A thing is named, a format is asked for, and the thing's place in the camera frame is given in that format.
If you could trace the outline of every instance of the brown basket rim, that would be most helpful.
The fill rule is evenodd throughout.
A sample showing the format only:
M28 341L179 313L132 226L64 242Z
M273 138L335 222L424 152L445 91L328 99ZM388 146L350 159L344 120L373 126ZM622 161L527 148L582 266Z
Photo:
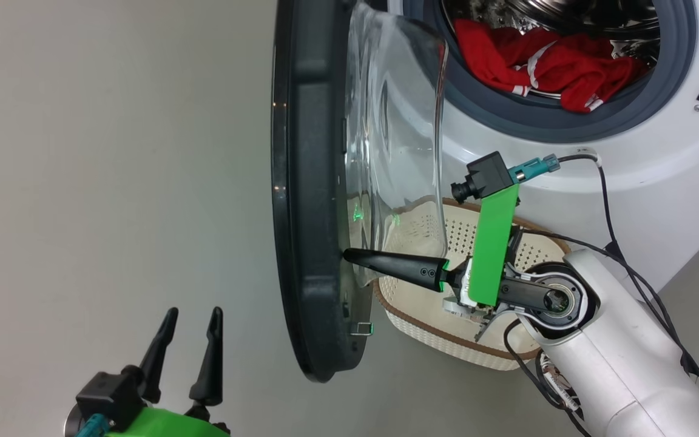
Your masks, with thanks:
M457 208L463 208L467 209L469 211L474 211L474 212L481 212L482 207L477 204L471 204L471 203L466 203L463 205L458 204L458 202L455 201L455 199L450 199L450 198L445 198L444 199L444 205L452 206L452 207L457 207ZM546 231L546 229L532 223L528 222L527 220L521 219L521 218L514 218L514 223L528 228L528 229L536 229L536 230L541 230L541 231ZM562 249L564 254L570 254L571 249L568 247L567 244L565 244L563 241L560 240L554 240L550 239L557 246ZM482 352L485 354L490 354L496 357L501 357L502 359L508 359L508 360L513 360L514 357L512 354L508 353L508 351L501 351L499 349L495 348L490 348L489 346L485 345L478 345L477 343L472 343L471 341L465 340L464 338L460 338L456 335L449 334L447 332L444 332L443 330L440 330L436 327L432 327L429 324L426 324L425 322L421 320L417 320L413 318L412 316L403 313L401 310L397 309L394 307L390 302L388 302L388 299L385 299L385 296L382 295L382 291L379 288L379 279L374 279L371 282L372 287L374 288L374 296L376 296L377 300L382 304L383 307L385 307L385 310L387 310L389 313L392 313L395 315L397 318L400 318L410 324L413 324L416 327L419 327L422 330L425 330L429 332L430 334L437 335L438 337L444 338L445 340L449 340L452 343L456 343L457 345L469 348L471 350L477 351L477 352ZM541 348L536 348L533 351L529 352L524 352L522 354L519 354L519 357L523 360L528 360L528 359L534 359L536 355L538 354L538 351Z

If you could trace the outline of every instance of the washing machine opening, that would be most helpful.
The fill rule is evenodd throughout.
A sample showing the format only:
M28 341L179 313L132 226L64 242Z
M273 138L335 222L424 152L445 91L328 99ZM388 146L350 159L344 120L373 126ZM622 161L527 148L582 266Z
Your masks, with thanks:
M476 121L533 141L594 141L624 132L662 109L691 65L696 22L693 0L404 0L406 16L435 28L450 46L445 96ZM648 72L591 113L563 110L558 92L526 97L481 83L466 66L455 21L491 28L533 28L611 40L614 57L643 61Z

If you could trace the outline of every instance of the floor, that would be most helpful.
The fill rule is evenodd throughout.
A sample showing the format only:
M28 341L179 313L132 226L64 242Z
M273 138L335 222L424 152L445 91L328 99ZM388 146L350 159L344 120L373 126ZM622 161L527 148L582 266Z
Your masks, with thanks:
M0 0L0 436L58 435L172 305L160 407L187 410L226 313L235 435L576 435L521 373L420 345L375 308L360 367L297 368L269 186L274 0ZM699 357L699 255L664 291Z

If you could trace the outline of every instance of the laundry basket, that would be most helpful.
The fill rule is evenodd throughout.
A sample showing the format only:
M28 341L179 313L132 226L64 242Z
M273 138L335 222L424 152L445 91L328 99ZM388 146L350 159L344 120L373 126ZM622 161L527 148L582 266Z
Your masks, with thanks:
M447 225L448 252L450 265L458 265L472 251L480 207L478 205L458 205L452 199L444 199L444 219ZM414 208L408 215L417 215ZM406 222L427 222L417 217L407 217ZM515 219L517 225L530 229L541 229L530 222ZM418 229L404 232L416 235ZM568 246L557 240L525 234L516 255L516 268L524 271L530 266L546 261L562 261L569 252ZM383 276L372 282L374 295L385 307L388 318L400 331L431 348L450 354L458 359L483 365L495 370L514 370L516 361L503 345L503 331L516 319L506 314L494 320L477 343L474 336L479 324L473 320L448 313L442 308L442 300L447 293L433 293L425 288L403 280ZM510 333L510 345L523 360L533 359L538 353L538 344L522 326Z

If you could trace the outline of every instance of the red cloth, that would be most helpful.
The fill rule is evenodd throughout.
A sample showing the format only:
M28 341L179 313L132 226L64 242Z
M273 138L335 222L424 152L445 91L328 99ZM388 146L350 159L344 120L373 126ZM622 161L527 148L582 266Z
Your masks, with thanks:
M646 73L635 58L611 58L608 39L560 36L541 28L524 35L468 19L454 23L468 68L482 83L527 96L530 88L560 92L566 110L589 113Z

